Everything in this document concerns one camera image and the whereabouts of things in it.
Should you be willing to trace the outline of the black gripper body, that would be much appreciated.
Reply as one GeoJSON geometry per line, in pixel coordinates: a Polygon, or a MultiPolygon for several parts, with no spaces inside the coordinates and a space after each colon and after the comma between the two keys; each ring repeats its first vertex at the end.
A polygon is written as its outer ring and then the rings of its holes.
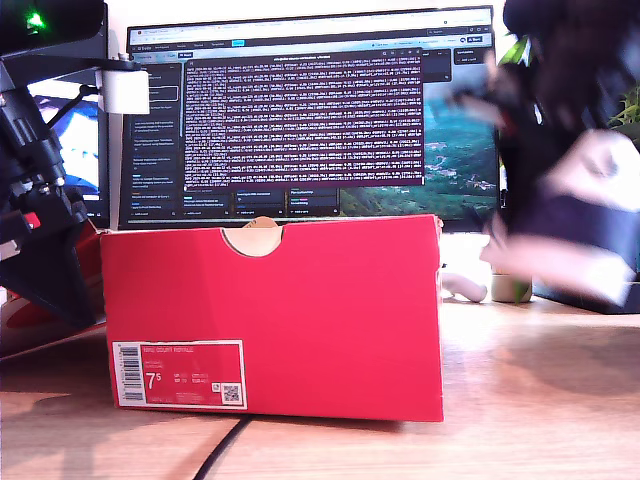
{"type": "Polygon", "coordinates": [[[67,195],[60,146],[40,117],[1,119],[1,233],[77,235],[81,197],[67,195]]]}

